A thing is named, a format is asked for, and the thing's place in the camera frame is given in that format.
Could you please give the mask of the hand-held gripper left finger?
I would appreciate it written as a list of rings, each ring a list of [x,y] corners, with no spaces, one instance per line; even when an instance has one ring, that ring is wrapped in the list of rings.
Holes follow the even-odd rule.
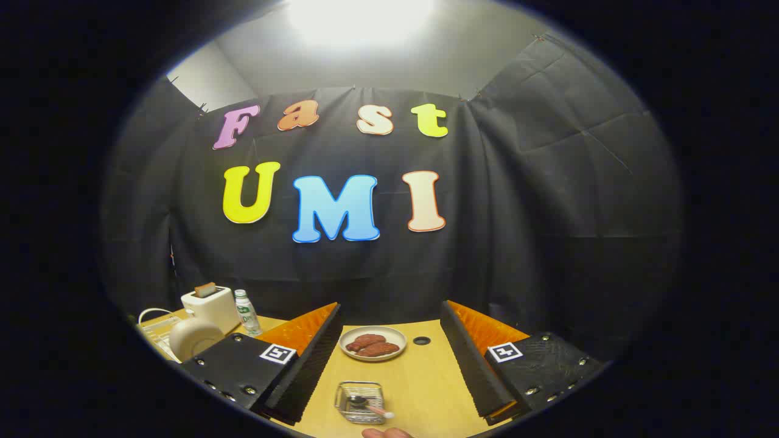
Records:
[[[341,335],[340,307],[330,303],[259,336],[226,335],[181,368],[229,402],[294,426]]]

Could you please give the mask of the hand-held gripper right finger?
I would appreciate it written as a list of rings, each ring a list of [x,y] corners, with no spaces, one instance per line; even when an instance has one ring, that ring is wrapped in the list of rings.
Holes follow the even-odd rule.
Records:
[[[442,303],[439,322],[489,426],[562,401],[603,368],[555,333],[527,335],[454,301]]]

